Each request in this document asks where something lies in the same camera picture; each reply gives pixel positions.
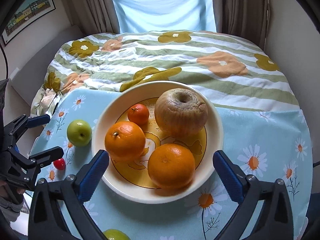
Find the person's left hand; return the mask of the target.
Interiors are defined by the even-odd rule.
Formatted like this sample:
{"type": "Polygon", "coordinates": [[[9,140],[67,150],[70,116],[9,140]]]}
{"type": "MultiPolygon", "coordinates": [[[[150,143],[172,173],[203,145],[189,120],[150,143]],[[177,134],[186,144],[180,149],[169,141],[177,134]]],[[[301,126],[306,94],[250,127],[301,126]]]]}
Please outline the person's left hand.
{"type": "Polygon", "coordinates": [[[24,200],[25,189],[16,188],[8,185],[5,181],[0,181],[1,197],[12,202],[13,204],[22,204],[24,200]]]}

